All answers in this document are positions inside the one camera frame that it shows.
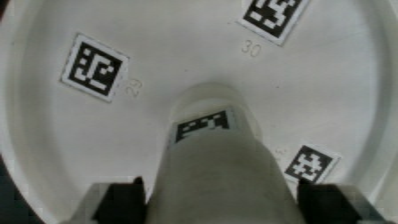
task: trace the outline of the white plastic part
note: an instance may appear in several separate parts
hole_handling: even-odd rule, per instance
[[[241,93],[280,169],[300,146],[318,145],[341,155],[325,181],[353,184],[371,201],[380,189],[394,191],[383,180],[398,152],[396,0],[309,1],[282,48],[236,24],[243,5],[10,1],[0,151],[47,224],[69,219],[92,183],[142,175],[150,192],[172,102],[206,82]],[[111,104],[58,82],[76,33],[131,58]]]
[[[211,111],[216,112],[222,108],[230,107],[239,131],[261,141],[257,121],[241,94],[229,86],[218,83],[202,83],[188,88],[175,101],[170,111],[170,123],[179,123],[182,120],[209,114]]]
[[[206,131],[166,151],[147,224],[303,224],[271,154],[239,131]]]

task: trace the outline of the black and white square marker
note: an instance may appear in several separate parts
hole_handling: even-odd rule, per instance
[[[236,121],[230,108],[175,124],[172,133],[172,144],[175,144],[200,131],[220,129],[236,129]]]
[[[319,183],[325,180],[326,174],[337,163],[339,157],[325,151],[314,150],[302,146],[289,167],[284,171],[286,179],[298,182],[305,179],[310,183]]]
[[[62,82],[110,102],[126,70],[127,57],[95,40],[78,34]]]
[[[252,0],[239,24],[277,45],[282,44],[309,0]]]

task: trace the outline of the white bowl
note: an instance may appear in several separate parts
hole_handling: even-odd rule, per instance
[[[46,223],[69,219],[92,183],[140,175],[150,192],[174,99],[206,82],[245,97],[280,169],[314,145],[341,156],[325,182],[353,184],[380,199],[398,152],[396,0],[310,0],[282,47],[236,23],[245,5],[10,1],[0,152]],[[60,82],[78,33],[129,57],[111,103]]]

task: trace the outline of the dark background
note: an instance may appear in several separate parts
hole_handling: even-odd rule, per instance
[[[1,16],[8,0],[0,0],[0,26]],[[8,176],[0,155],[0,223],[1,224],[44,224],[28,207],[15,185]]]

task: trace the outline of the printed number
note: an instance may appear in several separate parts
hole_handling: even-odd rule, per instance
[[[245,41],[245,47],[241,48],[241,52],[248,54],[254,58],[259,55],[261,46],[259,44],[254,44],[250,40]]]
[[[142,88],[142,82],[138,79],[127,80],[127,86],[126,86],[126,94],[133,96],[133,98],[140,95],[140,88]]]

